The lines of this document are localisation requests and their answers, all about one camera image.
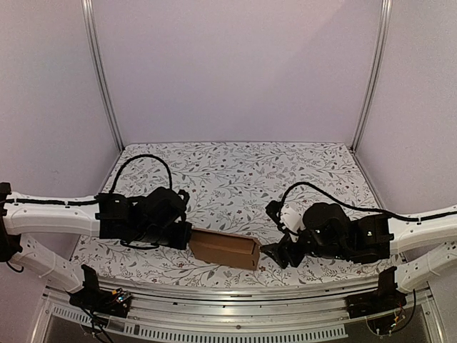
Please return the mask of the brown cardboard box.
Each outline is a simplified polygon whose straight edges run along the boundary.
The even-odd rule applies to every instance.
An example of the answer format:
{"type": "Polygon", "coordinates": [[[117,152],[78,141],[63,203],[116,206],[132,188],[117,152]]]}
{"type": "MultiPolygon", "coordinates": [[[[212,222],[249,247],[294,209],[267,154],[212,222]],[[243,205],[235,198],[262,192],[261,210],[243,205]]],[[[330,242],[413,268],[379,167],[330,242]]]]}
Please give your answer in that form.
{"type": "Polygon", "coordinates": [[[193,229],[189,248],[197,260],[210,264],[255,271],[260,242],[254,237],[193,229]]]}

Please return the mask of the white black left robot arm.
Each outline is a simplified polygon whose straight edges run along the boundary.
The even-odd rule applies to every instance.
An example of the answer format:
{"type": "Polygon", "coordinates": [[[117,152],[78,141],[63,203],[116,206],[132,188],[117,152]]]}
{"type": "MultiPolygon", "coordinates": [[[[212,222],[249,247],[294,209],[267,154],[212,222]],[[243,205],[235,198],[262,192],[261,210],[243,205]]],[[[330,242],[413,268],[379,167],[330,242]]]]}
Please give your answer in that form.
{"type": "Polygon", "coordinates": [[[86,236],[114,239],[141,248],[185,249],[192,226],[186,220],[189,194],[159,187],[147,196],[125,197],[114,192],[82,198],[33,197],[1,183],[1,261],[24,267],[77,293],[91,310],[106,304],[106,295],[96,287],[97,275],[87,267],[68,261],[62,248],[56,251],[40,238],[86,236]]]}

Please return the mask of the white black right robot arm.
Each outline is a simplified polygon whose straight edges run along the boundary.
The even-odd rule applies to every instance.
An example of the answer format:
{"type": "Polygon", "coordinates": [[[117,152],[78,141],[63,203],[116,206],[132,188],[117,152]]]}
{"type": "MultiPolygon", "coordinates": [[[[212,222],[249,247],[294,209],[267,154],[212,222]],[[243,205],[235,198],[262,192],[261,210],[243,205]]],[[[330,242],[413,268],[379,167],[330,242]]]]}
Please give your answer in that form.
{"type": "Polygon", "coordinates": [[[272,201],[266,213],[283,236],[277,243],[262,246],[261,252],[283,269],[297,267],[306,256],[371,264],[435,245],[415,261],[379,274],[378,288],[369,297],[369,305],[377,312],[392,305],[397,294],[412,292],[429,275],[456,263],[456,208],[416,216],[367,209],[367,216],[350,219],[339,204],[319,202],[299,214],[272,201]]]}

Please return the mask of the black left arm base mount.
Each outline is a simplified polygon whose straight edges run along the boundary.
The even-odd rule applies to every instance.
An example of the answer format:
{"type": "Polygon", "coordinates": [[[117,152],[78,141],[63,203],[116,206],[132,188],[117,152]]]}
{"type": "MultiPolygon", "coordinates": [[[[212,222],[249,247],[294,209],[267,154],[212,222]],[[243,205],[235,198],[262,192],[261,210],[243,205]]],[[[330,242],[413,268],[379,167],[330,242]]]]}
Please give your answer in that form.
{"type": "Polygon", "coordinates": [[[84,272],[83,288],[75,293],[69,293],[69,304],[88,312],[127,318],[132,301],[131,292],[122,288],[103,290],[99,286],[96,271],[85,264],[81,268],[84,272]]]}

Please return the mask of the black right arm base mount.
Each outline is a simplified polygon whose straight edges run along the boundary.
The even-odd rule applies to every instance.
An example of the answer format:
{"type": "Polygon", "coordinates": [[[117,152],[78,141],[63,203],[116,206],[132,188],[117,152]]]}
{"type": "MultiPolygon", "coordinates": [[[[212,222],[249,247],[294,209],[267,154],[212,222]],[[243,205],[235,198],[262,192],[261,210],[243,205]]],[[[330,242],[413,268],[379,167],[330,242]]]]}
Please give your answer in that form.
{"type": "Polygon", "coordinates": [[[397,290],[396,270],[397,267],[390,267],[382,271],[375,290],[344,298],[350,319],[391,311],[406,305],[406,294],[397,290]]]}

